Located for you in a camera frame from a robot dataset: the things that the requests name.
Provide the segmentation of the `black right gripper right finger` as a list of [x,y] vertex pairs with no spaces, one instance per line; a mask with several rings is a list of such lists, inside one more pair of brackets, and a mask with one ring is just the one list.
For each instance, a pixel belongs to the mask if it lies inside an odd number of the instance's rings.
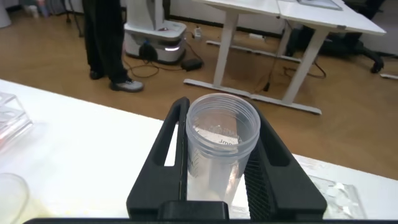
[[252,220],[321,220],[327,203],[265,116],[244,171]]

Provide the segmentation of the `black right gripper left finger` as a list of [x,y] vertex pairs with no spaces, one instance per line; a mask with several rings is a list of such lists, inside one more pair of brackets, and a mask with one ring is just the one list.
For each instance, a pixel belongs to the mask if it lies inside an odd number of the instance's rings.
[[[187,199],[188,144],[185,130],[189,99],[173,103],[149,155],[127,197],[130,218],[157,218],[161,205]],[[174,129],[177,129],[174,165],[164,166]]]

